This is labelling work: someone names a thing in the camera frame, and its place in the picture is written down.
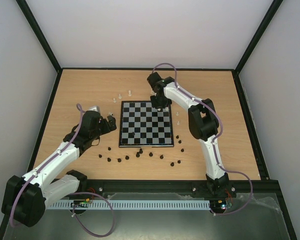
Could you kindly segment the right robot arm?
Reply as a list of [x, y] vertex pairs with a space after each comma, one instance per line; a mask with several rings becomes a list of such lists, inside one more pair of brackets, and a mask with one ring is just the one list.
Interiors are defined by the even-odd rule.
[[177, 103], [188, 116], [188, 128], [191, 135], [200, 142], [206, 164], [206, 186], [212, 196], [219, 196], [229, 184], [218, 146], [218, 128], [220, 119], [216, 116], [213, 102], [201, 99], [186, 91], [174, 78], [162, 78], [153, 71], [148, 77], [154, 95], [150, 97], [151, 105], [163, 110], [172, 102]]

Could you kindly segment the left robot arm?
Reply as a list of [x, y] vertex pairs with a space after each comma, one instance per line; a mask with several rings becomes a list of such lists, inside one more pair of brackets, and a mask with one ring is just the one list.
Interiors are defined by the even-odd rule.
[[76, 170], [59, 180], [56, 177], [95, 140], [116, 128], [116, 119], [112, 115], [103, 118], [96, 106], [81, 113], [79, 123], [49, 157], [23, 176], [14, 175], [7, 181], [1, 212], [27, 227], [37, 224], [48, 207], [87, 185], [87, 176]]

